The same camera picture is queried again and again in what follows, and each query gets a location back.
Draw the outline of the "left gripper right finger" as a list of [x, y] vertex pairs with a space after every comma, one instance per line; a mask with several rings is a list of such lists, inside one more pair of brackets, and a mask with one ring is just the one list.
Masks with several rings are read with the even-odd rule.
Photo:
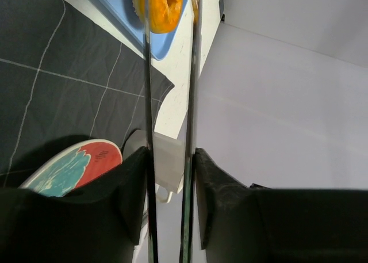
[[195, 152], [207, 262], [366, 262], [367, 192], [245, 186]]

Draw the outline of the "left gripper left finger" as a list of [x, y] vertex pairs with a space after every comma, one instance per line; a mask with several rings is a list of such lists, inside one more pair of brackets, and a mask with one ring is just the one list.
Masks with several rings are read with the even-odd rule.
[[1, 189], [1, 261], [131, 262], [143, 220], [147, 157], [142, 147], [64, 197]]

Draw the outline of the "metal tongs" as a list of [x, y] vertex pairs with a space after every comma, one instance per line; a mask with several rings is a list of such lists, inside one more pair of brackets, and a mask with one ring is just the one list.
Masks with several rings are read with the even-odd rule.
[[[148, 195], [148, 261], [158, 262], [158, 232], [156, 216], [155, 166], [154, 166], [154, 129], [152, 122], [151, 99], [151, 42], [150, 42], [150, 0], [144, 3], [144, 75], [145, 75], [145, 120], [147, 140], [147, 195]], [[191, 262], [193, 237], [193, 204], [195, 183], [196, 117], [197, 117], [197, 80], [201, 61], [201, 25], [202, 1], [191, 0], [193, 8], [193, 39], [191, 49], [189, 100], [187, 110], [185, 166], [183, 179], [183, 198], [181, 213], [180, 262]]]

